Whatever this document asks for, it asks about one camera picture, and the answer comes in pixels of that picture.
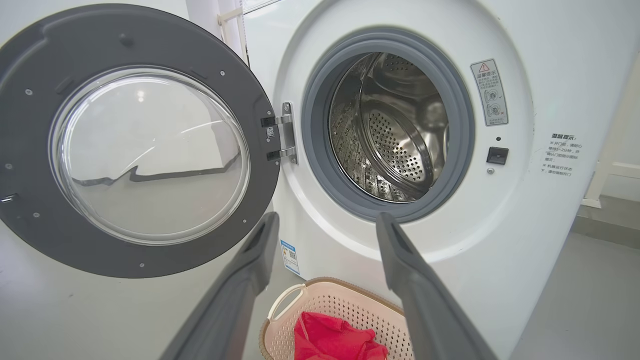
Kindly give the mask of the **grey rubber door gasket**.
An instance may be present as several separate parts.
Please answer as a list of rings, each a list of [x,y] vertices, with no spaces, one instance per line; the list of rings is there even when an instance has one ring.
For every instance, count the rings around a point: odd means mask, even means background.
[[[368,53],[390,53],[418,66],[432,80],[445,105],[449,122],[445,165],[432,189],[414,202],[385,202],[366,194],[350,182],[334,157],[329,139],[330,103],[345,71]],[[311,171],[334,202],[362,220],[374,221],[386,212],[400,223],[411,223],[442,208],[466,177],[476,130],[471,96],[453,62],[427,39],[405,29],[369,27],[344,36],[322,56],[306,85],[301,131]]]

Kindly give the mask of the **white railing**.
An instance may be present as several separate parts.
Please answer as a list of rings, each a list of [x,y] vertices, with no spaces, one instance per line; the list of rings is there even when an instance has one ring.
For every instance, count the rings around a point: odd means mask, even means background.
[[[217,25],[220,39],[231,48],[245,64],[249,64],[249,53],[244,15],[261,9],[279,0],[215,0],[218,10]]]

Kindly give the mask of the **round black glass washer door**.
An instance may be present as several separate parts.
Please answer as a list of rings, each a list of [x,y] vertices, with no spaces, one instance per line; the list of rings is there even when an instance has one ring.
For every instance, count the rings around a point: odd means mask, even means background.
[[[143,279],[277,228],[274,108],[196,23],[135,4],[72,7],[0,47],[0,220],[46,257]]]

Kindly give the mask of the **black door latch socket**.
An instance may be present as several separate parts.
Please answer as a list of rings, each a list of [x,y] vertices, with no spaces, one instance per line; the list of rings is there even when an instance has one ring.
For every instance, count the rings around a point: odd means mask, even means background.
[[[490,146],[487,151],[486,162],[487,164],[493,164],[496,166],[505,166],[509,152],[509,148]]]

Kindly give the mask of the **blue energy label sticker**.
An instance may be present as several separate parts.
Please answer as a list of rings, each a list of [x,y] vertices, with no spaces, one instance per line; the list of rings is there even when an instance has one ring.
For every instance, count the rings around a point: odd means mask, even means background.
[[[291,244],[285,242],[283,239],[279,239],[279,246],[281,248],[282,259],[285,268],[300,277],[301,275],[297,259],[297,249]]]

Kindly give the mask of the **metal door hinge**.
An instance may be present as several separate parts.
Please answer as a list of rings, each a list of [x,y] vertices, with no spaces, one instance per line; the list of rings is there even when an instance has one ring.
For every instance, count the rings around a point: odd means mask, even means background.
[[[271,115],[272,112],[268,111],[268,117],[260,119],[262,128],[266,130],[266,142],[271,142],[275,137],[279,139],[279,149],[269,151],[266,157],[268,161],[277,163],[287,158],[291,164],[297,165],[298,149],[292,103],[283,102],[281,110],[281,115]]]

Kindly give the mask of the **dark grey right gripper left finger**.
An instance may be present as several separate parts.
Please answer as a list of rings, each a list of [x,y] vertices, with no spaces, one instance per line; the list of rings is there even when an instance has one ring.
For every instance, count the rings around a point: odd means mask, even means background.
[[[242,360],[255,300],[270,282],[279,228],[277,212],[262,215],[160,360]]]

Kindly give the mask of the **printed text notice on washer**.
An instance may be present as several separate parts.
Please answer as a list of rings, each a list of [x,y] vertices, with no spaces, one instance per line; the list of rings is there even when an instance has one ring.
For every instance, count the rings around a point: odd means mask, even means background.
[[[566,133],[552,133],[541,156],[540,173],[572,177],[582,157],[583,144]]]

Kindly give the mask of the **red and white garment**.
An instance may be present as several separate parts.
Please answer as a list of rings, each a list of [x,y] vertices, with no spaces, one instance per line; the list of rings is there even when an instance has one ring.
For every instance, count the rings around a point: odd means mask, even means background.
[[[372,329],[318,312],[302,312],[294,326],[294,360],[387,360]]]

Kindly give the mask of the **perforated steel washer drum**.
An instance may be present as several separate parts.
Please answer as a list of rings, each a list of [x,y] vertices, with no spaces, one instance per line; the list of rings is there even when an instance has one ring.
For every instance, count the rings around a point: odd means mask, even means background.
[[[450,123],[441,94],[418,66],[398,55],[362,55],[334,89],[327,129],[348,180],[389,203],[414,202],[440,177]]]

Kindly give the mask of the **white front-loading washing machine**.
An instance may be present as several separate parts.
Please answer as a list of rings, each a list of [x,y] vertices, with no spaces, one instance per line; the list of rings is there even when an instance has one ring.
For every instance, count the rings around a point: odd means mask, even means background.
[[[298,164],[280,162],[279,239],[304,280],[331,277],[392,303],[376,219],[332,200],[307,161],[306,86],[352,32],[400,28],[439,48],[471,98],[476,135],[461,186],[434,213],[396,221],[499,359],[507,359],[553,270],[640,56],[640,0],[279,0],[244,15],[250,68],[272,104],[292,103]],[[509,116],[486,126],[471,64],[494,59]],[[583,145],[571,177],[540,173],[553,133]],[[505,165],[486,162],[508,148]]]

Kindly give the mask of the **grey warning sticker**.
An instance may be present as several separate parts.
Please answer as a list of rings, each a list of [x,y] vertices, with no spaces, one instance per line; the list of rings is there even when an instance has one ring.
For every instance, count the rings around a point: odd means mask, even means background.
[[[509,123],[505,92],[498,66],[493,58],[470,66],[480,95],[486,126],[502,126]]]

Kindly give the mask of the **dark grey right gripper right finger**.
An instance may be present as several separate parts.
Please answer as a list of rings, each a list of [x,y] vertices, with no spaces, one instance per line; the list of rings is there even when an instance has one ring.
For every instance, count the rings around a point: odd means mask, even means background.
[[[498,360],[398,221],[381,212],[375,231],[386,284],[401,300],[415,360]]]

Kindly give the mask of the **cream basket with brown rim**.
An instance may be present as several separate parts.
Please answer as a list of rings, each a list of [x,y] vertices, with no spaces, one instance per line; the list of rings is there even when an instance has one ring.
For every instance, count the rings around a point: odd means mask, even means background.
[[[302,312],[341,318],[358,330],[375,331],[387,360],[416,360],[403,310],[357,285],[324,276],[284,290],[272,304],[258,339],[265,360],[294,360],[294,327]]]

